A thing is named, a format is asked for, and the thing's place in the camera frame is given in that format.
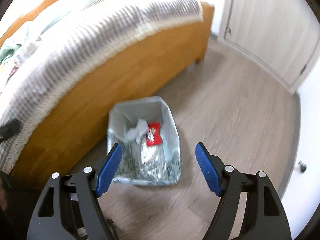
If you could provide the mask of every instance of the trash can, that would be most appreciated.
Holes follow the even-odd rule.
[[[147,146],[128,141],[126,133],[139,119],[160,124],[162,142]],[[180,141],[171,111],[161,97],[142,98],[116,104],[109,113],[107,152],[115,143],[122,148],[122,160],[114,182],[134,185],[170,185],[180,179]]]

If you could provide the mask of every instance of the blue gripper pad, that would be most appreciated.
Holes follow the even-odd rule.
[[[205,150],[199,143],[196,145],[196,159],[210,191],[214,192],[218,197],[220,197],[221,187],[219,175],[209,160]]]
[[[118,169],[119,163],[122,159],[121,146],[118,145],[114,151],[109,152],[109,154],[110,157],[101,169],[97,179],[96,194],[98,197],[101,197],[103,193],[108,191],[112,179],[116,174],[116,170]]]

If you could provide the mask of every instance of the bed leg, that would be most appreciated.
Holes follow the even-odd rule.
[[[201,56],[199,56],[198,58],[196,58],[196,60],[195,60],[195,63],[196,63],[196,64],[200,64],[200,63],[204,60],[205,53],[206,53],[206,50],[204,51],[203,54],[201,54]]]
[[[203,24],[202,24],[202,30],[201,30],[201,51],[200,55],[196,58],[195,62],[196,64],[201,63],[204,60],[204,56],[207,51],[208,47],[208,41],[209,41],[209,36],[211,34],[211,23],[212,23],[212,18],[214,14],[214,6],[209,5],[208,3],[201,3],[202,9],[204,11],[204,18],[203,18]]]

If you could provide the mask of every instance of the red wrapper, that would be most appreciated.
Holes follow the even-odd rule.
[[[160,136],[160,123],[148,123],[147,146],[154,146],[162,143]]]

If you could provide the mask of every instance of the metal screw head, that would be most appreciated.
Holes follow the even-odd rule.
[[[90,173],[92,171],[92,168],[90,166],[88,166],[88,167],[85,167],[83,169],[83,171],[84,171],[84,173]]]
[[[264,171],[259,171],[258,172],[258,175],[262,178],[265,178],[266,177],[266,173]]]
[[[300,172],[301,172],[301,173],[304,173],[304,172],[307,170],[307,165],[304,164],[304,163],[302,162],[302,160],[299,161],[298,165],[299,165],[299,168],[300,168]]]
[[[58,172],[52,173],[51,178],[56,179],[57,177],[59,177]]]
[[[234,168],[233,168],[232,166],[230,166],[230,165],[225,166],[224,169],[225,169],[227,172],[233,172],[233,171],[234,171]]]

